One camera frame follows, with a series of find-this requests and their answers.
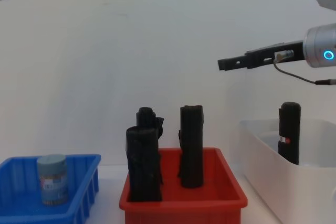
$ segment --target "white wall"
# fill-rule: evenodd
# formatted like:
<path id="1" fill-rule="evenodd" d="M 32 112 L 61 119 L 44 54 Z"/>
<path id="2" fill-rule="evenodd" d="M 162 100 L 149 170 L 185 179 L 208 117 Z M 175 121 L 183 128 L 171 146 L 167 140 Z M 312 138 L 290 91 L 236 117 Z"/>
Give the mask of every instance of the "white wall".
<path id="1" fill-rule="evenodd" d="M 336 22 L 315 0 L 7 0 L 0 2 L 0 158 L 100 153 L 126 162 L 125 131 L 141 106 L 178 146 L 179 107 L 204 107 L 204 145 L 237 157 L 237 124 L 273 118 L 285 101 L 336 122 L 333 87 L 272 66 L 219 72 L 217 60 Z M 335 68 L 282 68 L 313 80 Z"/>

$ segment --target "blue plastic bin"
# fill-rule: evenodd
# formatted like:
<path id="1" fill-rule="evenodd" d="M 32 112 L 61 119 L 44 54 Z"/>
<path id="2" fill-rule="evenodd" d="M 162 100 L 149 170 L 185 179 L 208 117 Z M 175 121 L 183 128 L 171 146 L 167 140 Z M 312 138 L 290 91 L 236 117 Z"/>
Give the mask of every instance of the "blue plastic bin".
<path id="1" fill-rule="evenodd" d="M 36 161 L 13 157 L 0 165 L 0 224 L 84 224 L 98 192 L 100 155 L 67 156 L 69 201 L 42 204 Z"/>

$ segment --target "gray can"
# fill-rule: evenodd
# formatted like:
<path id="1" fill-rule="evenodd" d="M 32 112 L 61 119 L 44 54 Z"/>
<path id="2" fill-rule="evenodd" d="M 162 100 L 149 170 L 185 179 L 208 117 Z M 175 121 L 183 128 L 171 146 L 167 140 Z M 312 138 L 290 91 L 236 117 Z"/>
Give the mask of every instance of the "gray can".
<path id="1" fill-rule="evenodd" d="M 41 197 L 44 205 L 56 206 L 69 199 L 67 163 L 64 155 L 48 155 L 37 160 Z"/>

